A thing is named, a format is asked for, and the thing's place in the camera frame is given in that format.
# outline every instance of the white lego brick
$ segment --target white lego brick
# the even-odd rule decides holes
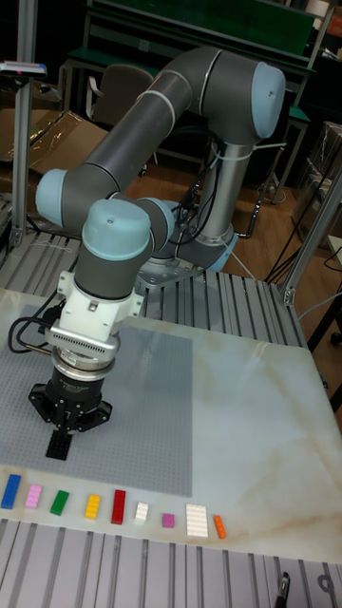
[[[208,521],[206,507],[200,504],[186,505],[186,534],[187,536],[208,537]]]
[[[138,503],[135,518],[134,518],[135,521],[137,523],[145,523],[145,521],[147,519],[147,513],[148,513],[148,504]]]

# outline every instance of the blue lego brick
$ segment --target blue lego brick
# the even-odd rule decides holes
[[[15,495],[17,493],[21,475],[9,475],[8,484],[1,501],[2,509],[13,509]]]

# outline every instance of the floor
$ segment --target floor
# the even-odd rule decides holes
[[[136,178],[128,188],[126,194],[138,198],[143,196],[158,197],[161,199],[180,200],[182,194],[191,184],[197,167],[184,162],[180,169],[180,162],[164,161],[166,166],[155,166],[150,163],[144,178]],[[253,237],[240,239],[235,253],[249,268],[257,279],[264,279],[270,272],[277,255],[280,253],[294,224],[291,219],[291,210],[295,198],[290,189],[285,189],[286,200],[277,206],[264,202],[256,221]],[[247,229],[250,214],[257,200],[257,193],[253,189],[243,189],[240,192],[236,211],[233,217],[235,229],[243,232]],[[294,236],[286,257],[293,253],[301,244],[297,235]],[[342,273],[335,273],[327,269],[323,262],[330,255],[324,249],[317,249],[313,259],[302,277],[295,295],[295,309],[298,315],[304,313],[314,304],[334,294],[342,279]],[[235,275],[247,276],[246,272],[232,258],[228,260],[225,272]],[[308,313],[301,321],[305,337],[309,339],[323,313],[329,304],[323,305]],[[318,370],[328,380],[329,396],[341,383],[342,378],[342,345],[335,347],[330,342],[330,335],[337,331],[332,325],[313,354]],[[336,414],[337,422],[342,431],[342,408]]]

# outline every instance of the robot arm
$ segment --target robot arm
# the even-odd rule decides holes
[[[42,178],[40,214],[82,235],[75,275],[60,276],[58,291],[66,297],[61,318],[47,330],[54,373],[29,396],[47,422],[70,432],[108,420],[111,407],[102,401],[101,386],[120,345],[120,322],[139,313],[134,282],[149,258],[177,255],[204,268],[224,264],[249,157],[256,142],[272,135],[284,90],[278,69],[197,48],[161,71],[76,171],[56,169]],[[225,150],[219,174],[213,168],[204,184],[198,235],[182,239],[166,203],[121,193],[186,109],[208,118]]]

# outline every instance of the white marble surface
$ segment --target white marble surface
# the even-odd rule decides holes
[[[10,322],[24,306],[40,302],[35,296],[0,290],[0,344],[5,343]],[[123,488],[127,490],[124,521],[116,526],[110,524],[113,486],[4,466],[0,493],[10,472],[21,474],[23,482],[15,508],[0,510],[0,516],[151,540],[342,562],[341,436],[311,354],[150,319],[130,323],[193,340],[192,499]],[[18,365],[25,365],[25,356],[18,355]],[[33,483],[44,486],[36,512],[24,508]],[[61,518],[49,514],[58,489],[70,492]],[[89,493],[103,497],[96,522],[83,517]],[[138,501],[150,505],[143,526],[134,522]],[[186,502],[206,505],[207,540],[186,537]],[[162,528],[163,512],[176,515],[173,530]],[[224,541],[219,541],[214,527],[216,514],[226,528]]]

